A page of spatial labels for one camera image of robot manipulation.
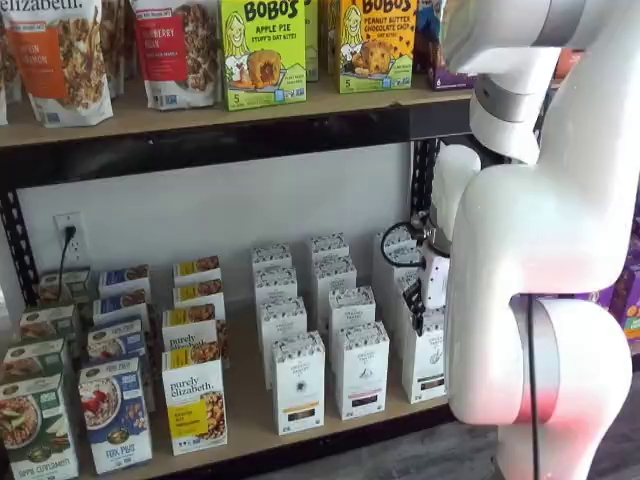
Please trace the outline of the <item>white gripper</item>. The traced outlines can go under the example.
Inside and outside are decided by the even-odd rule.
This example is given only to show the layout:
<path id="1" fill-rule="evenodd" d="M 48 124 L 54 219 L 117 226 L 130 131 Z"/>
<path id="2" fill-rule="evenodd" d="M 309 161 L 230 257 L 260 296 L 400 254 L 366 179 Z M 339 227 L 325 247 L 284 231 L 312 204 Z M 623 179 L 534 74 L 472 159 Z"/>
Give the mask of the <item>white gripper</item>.
<path id="1" fill-rule="evenodd" d="M 425 264 L 421 268 L 421 280 L 417 278 L 402 292 L 404 302 L 412 313 L 412 328 L 418 336 L 424 334 L 426 309 L 439 309 L 446 304 L 450 265 L 449 258 L 433 252 L 426 252 L 424 260 Z"/>

